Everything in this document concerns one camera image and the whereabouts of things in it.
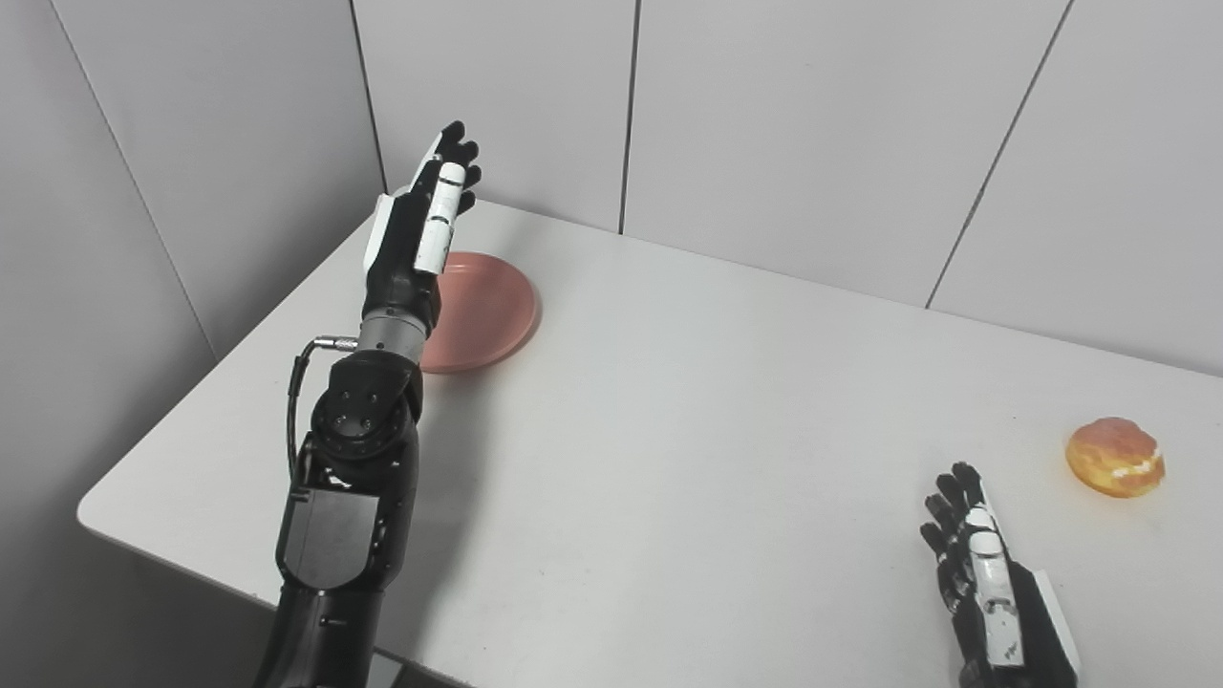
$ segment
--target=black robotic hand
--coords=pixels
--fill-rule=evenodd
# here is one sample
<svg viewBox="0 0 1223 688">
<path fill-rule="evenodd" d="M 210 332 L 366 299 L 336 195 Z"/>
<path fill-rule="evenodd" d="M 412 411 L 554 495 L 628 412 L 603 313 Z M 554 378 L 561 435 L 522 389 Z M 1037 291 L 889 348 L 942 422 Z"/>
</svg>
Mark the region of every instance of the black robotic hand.
<svg viewBox="0 0 1223 688">
<path fill-rule="evenodd" d="M 1079 657 L 1043 572 L 1015 563 L 981 477 L 965 463 L 938 477 L 921 534 L 964 654 L 961 688 L 1074 688 Z"/>
<path fill-rule="evenodd" d="M 430 229 L 442 226 L 438 224 L 442 220 L 434 219 L 439 209 L 435 196 L 459 191 L 454 186 L 462 189 L 461 193 L 451 193 L 457 208 L 451 208 L 453 215 L 445 218 L 446 229 L 454 216 L 476 204 L 476 194 L 470 188 L 481 178 L 479 166 L 472 164 L 479 147 L 475 141 L 464 142 L 464 134 L 461 121 L 443 128 L 433 147 L 426 152 L 411 183 L 395 196 L 379 198 L 374 230 L 366 248 L 362 315 L 377 308 L 396 308 L 411 313 L 429 329 L 437 325 L 442 304 L 435 277 L 440 270 L 418 268 L 426 262 L 421 252 L 428 249 Z M 445 243 L 449 246 L 449 237 Z M 440 259 L 444 263 L 444 252 Z"/>
</svg>

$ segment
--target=white table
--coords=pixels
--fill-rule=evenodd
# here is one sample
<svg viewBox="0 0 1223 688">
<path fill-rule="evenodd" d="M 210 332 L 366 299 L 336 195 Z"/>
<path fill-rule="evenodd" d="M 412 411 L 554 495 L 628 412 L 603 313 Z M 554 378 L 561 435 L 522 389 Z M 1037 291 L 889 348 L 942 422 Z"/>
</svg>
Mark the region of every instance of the white table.
<svg viewBox="0 0 1223 688">
<path fill-rule="evenodd" d="M 83 500 L 81 522 L 267 604 L 292 357 L 353 332 L 358 230 Z M 1223 380 L 481 203 L 456 249 L 537 286 L 528 346 L 430 378 L 379 646 L 479 688 L 948 688 L 917 534 L 970 461 L 1046 568 L 1086 688 L 1206 686 L 1223 646 Z M 302 414 L 322 392 L 317 356 Z M 1103 415 L 1168 478 L 1112 500 L 1063 444 Z"/>
</svg>

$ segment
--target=robot finger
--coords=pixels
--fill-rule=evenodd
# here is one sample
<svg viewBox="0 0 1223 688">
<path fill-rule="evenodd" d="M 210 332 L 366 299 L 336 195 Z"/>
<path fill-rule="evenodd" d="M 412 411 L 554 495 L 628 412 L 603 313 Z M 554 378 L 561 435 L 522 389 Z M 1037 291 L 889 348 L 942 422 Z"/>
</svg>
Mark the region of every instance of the robot finger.
<svg viewBox="0 0 1223 688">
<path fill-rule="evenodd" d="M 947 604 L 951 613 L 955 613 L 956 605 L 954 602 L 966 600 L 974 593 L 972 584 L 964 573 L 964 567 L 954 556 L 944 557 L 938 563 L 938 589 L 943 594 L 943 602 Z"/>
<path fill-rule="evenodd" d="M 464 126 L 462 120 L 448 123 L 442 128 L 442 133 L 438 134 L 438 142 L 433 152 L 440 153 L 444 147 L 450 147 L 462 141 L 464 136 L 467 136 L 467 127 Z"/>
<path fill-rule="evenodd" d="M 938 522 L 945 536 L 950 538 L 959 529 L 960 524 L 955 510 L 951 508 L 951 505 L 942 495 L 926 497 L 926 511 L 929 512 L 929 516 L 934 517 L 934 521 Z"/>
<path fill-rule="evenodd" d="M 459 211 L 455 214 L 464 214 L 476 204 L 476 194 L 471 191 L 464 191 L 462 196 L 459 197 Z"/>
<path fill-rule="evenodd" d="M 462 126 L 462 122 L 453 122 L 450 126 L 454 126 L 455 123 Z M 416 165 L 416 174 L 412 175 L 412 181 L 408 181 L 406 186 L 402 186 L 397 191 L 395 191 L 395 196 L 402 196 L 404 193 L 417 193 L 422 191 L 428 192 L 433 189 L 433 183 L 438 178 L 438 172 L 437 169 L 434 169 L 433 176 L 427 177 L 426 167 L 430 161 L 438 160 L 440 158 L 440 150 L 443 145 L 449 145 L 449 143 L 444 142 L 446 137 L 446 130 L 449 128 L 450 127 L 448 126 L 446 128 L 442 130 L 442 133 L 433 137 L 433 143 L 429 143 L 429 147 L 424 150 L 424 155 L 421 156 L 421 163 Z"/>
<path fill-rule="evenodd" d="M 964 500 L 964 488 L 960 481 L 955 480 L 955 477 L 950 474 L 942 474 L 934 481 L 938 485 L 938 491 L 942 492 L 943 497 L 951 505 L 955 510 L 955 514 L 964 518 L 964 514 L 969 512 L 969 505 Z"/>
<path fill-rule="evenodd" d="M 981 490 L 981 474 L 977 473 L 977 469 L 960 462 L 951 467 L 951 474 L 955 475 L 955 480 L 964 488 L 964 495 L 967 497 L 967 506 L 970 508 L 985 503 L 986 496 Z"/>
<path fill-rule="evenodd" d="M 440 154 L 442 159 L 445 161 L 455 163 L 466 167 L 472 160 L 476 159 L 476 155 L 479 155 L 479 144 L 475 141 L 455 143 L 451 145 L 443 144 Z"/>
<path fill-rule="evenodd" d="M 942 560 L 943 555 L 947 554 L 947 538 L 943 535 L 943 530 L 933 523 L 925 523 L 921 527 L 921 536 L 933 550 L 934 556 Z"/>
<path fill-rule="evenodd" d="M 483 175 L 484 172 L 479 169 L 479 165 L 470 165 L 467 167 L 467 178 L 464 180 L 462 187 L 471 188 L 472 186 L 476 186 L 476 182 L 478 182 Z"/>
</svg>

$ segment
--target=pink plate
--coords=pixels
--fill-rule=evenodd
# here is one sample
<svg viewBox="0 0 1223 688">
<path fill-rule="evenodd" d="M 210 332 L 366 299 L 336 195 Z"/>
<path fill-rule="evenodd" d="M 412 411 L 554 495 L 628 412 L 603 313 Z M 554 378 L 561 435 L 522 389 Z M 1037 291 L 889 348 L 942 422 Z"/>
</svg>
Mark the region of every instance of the pink plate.
<svg viewBox="0 0 1223 688">
<path fill-rule="evenodd" d="M 484 253 L 450 253 L 438 288 L 442 317 L 424 343 L 424 373 L 459 373 L 504 359 L 531 334 L 539 313 L 526 275 Z"/>
</svg>

